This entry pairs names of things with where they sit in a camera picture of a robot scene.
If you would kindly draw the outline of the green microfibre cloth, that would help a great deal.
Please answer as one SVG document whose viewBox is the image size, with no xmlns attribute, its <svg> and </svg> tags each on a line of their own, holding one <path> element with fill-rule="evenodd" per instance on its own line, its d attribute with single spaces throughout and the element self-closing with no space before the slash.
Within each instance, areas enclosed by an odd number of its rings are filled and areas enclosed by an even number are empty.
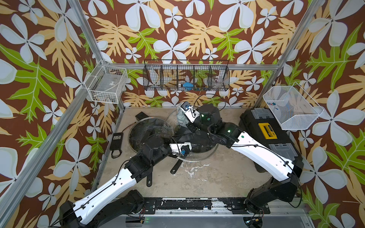
<svg viewBox="0 0 365 228">
<path fill-rule="evenodd" d="M 181 107 L 177 108 L 176 118 L 180 126 L 186 126 L 190 122 Z"/>
</svg>

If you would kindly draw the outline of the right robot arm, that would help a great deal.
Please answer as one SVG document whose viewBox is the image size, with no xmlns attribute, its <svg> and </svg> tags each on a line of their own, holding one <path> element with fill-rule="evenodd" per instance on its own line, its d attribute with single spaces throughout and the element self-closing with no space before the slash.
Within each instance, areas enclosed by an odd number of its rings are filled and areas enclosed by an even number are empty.
<svg viewBox="0 0 365 228">
<path fill-rule="evenodd" d="M 234 123 L 226 123 L 220 111 L 212 104 L 195 108 L 188 102 L 180 106 L 188 120 L 187 128 L 195 133 L 198 130 L 207 133 L 215 144 L 233 149 L 260 165 L 272 175 L 271 180 L 259 188 L 250 190 L 245 203 L 262 207 L 273 200 L 292 202 L 300 187 L 300 175 L 303 169 L 302 159 L 284 158 L 264 146 Z"/>
</svg>

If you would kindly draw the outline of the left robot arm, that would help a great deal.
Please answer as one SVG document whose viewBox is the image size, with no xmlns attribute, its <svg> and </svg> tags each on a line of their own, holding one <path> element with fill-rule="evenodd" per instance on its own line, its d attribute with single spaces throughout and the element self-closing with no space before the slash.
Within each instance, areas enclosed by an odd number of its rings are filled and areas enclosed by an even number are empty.
<svg viewBox="0 0 365 228">
<path fill-rule="evenodd" d="M 63 228 L 89 224 L 118 195 L 150 176 L 154 166 L 164 158 L 191 152 L 195 147 L 202 148 L 203 144 L 201 137 L 196 134 L 181 137 L 158 134 L 145 136 L 139 152 L 122 164 L 113 178 L 83 199 L 64 203 L 60 207 L 58 224 Z"/>
</svg>

